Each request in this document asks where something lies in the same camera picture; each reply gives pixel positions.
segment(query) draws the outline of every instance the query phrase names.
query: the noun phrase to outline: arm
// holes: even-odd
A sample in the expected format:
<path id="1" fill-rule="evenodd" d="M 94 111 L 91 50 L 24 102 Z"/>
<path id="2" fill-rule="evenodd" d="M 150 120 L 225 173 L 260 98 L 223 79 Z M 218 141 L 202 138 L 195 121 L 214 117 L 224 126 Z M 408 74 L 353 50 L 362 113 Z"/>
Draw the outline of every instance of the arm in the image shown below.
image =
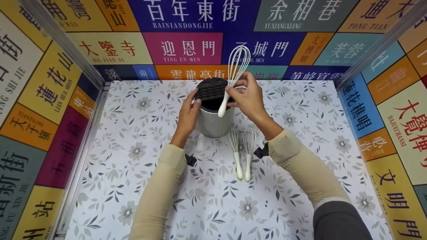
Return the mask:
<path id="1" fill-rule="evenodd" d="M 307 194 L 314 206 L 315 239 L 372 239 L 335 175 L 292 132 L 270 118 L 264 108 L 262 89 L 252 73 L 245 72 L 243 77 L 235 87 L 246 89 L 226 88 L 236 101 L 229 106 L 240 108 L 255 123 L 266 137 L 269 155 Z"/>
<path id="2" fill-rule="evenodd" d="M 135 212 L 129 240 L 161 240 L 164 224 L 176 185 L 185 168 L 184 146 L 196 126 L 200 100 L 191 103 L 197 89 L 183 102 L 178 126 L 170 144 L 159 156 L 159 162 L 142 193 Z"/>

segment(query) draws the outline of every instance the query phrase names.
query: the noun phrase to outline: leaf pattern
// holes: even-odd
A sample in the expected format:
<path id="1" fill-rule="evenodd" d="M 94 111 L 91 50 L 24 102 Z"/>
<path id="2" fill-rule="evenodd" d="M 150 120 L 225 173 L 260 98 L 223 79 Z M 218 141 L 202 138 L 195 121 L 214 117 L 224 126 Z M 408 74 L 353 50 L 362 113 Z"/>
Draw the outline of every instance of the leaf pattern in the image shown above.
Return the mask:
<path id="1" fill-rule="evenodd" d="M 161 148 L 175 131 L 182 100 L 197 84 L 112 83 L 87 155 L 67 240 L 128 239 L 141 193 Z M 391 239 L 333 82 L 260 80 L 259 84 L 270 116 L 326 163 L 373 238 Z M 236 110 L 234 126 L 242 130 L 252 123 Z M 256 147 L 262 145 L 263 136 L 257 133 Z M 194 131 L 186 153 L 196 162 L 186 166 L 179 181 L 165 239 L 313 239 L 311 203 L 272 159 L 253 158 L 252 178 L 246 182 L 236 178 L 226 137 L 208 138 Z"/>

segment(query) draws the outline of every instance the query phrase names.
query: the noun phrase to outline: beige sleeve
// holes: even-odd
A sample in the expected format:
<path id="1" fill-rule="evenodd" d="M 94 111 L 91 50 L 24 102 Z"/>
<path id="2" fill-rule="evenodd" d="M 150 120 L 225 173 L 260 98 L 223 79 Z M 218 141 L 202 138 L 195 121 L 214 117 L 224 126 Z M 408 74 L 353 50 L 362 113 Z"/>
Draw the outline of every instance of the beige sleeve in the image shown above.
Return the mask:
<path id="1" fill-rule="evenodd" d="M 283 130 L 268 142 L 268 146 L 269 155 L 291 174 L 313 206 L 326 198 L 339 198 L 350 202 L 341 184 L 326 164 L 304 146 L 292 132 Z"/>
<path id="2" fill-rule="evenodd" d="M 162 149 L 135 212 L 129 240 L 163 239 L 166 216 L 185 165 L 183 149 L 171 144 Z"/>

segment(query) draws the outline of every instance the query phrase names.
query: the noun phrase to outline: person's left hand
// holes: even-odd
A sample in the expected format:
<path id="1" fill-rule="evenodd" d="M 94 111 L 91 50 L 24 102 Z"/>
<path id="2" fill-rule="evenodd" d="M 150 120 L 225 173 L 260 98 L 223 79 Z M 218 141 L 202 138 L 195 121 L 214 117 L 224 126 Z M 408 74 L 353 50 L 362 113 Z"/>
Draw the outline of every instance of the person's left hand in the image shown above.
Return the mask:
<path id="1" fill-rule="evenodd" d="M 192 103 L 194 96 L 197 93 L 197 88 L 194 89 L 182 103 L 181 110 L 179 111 L 178 126 L 176 127 L 175 134 L 170 141 L 179 148 L 184 148 L 188 136 L 196 127 L 197 116 L 199 115 L 200 105 L 202 101 L 197 99 Z"/>

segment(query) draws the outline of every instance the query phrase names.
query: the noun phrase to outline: colorful sign wall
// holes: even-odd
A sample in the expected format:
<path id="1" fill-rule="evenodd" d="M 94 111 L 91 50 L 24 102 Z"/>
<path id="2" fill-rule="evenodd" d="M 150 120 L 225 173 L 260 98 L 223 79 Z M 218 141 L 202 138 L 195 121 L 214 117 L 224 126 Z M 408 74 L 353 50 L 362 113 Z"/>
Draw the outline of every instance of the colorful sign wall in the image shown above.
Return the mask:
<path id="1" fill-rule="evenodd" d="M 106 81 L 336 80 L 417 0 L 40 0 Z"/>
<path id="2" fill-rule="evenodd" d="M 62 23 L 103 29 L 83 21 Z M 0 239 L 45 239 L 98 90 L 17 1 L 0 5 L 0 50 Z"/>
<path id="3" fill-rule="evenodd" d="M 425 19 L 338 90 L 398 240 L 427 238 Z"/>

